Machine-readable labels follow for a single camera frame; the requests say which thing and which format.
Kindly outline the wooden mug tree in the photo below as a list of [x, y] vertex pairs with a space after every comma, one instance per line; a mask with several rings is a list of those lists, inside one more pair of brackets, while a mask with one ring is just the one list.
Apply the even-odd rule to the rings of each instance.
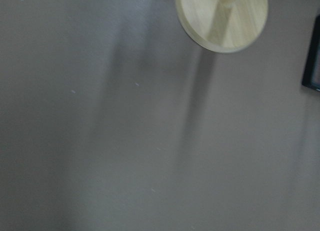
[[268, 19], [268, 0], [175, 0], [181, 26], [201, 47], [230, 54], [254, 43]]

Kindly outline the wine glass rack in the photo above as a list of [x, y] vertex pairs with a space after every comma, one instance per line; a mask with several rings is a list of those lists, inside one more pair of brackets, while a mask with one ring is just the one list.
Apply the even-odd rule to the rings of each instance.
[[301, 84], [320, 91], [320, 14], [315, 18]]

